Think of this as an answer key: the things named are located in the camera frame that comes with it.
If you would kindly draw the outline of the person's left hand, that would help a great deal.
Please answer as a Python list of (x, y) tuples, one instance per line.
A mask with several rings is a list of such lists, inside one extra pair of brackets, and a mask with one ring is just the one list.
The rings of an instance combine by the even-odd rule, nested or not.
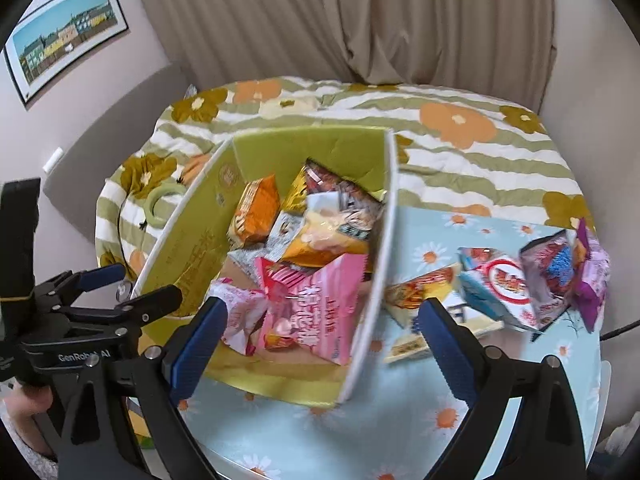
[(48, 386), (16, 386), (6, 398), (6, 410), (17, 435), (33, 451), (52, 456), (42, 431), (35, 421), (35, 416), (46, 414), (53, 402), (52, 391)]

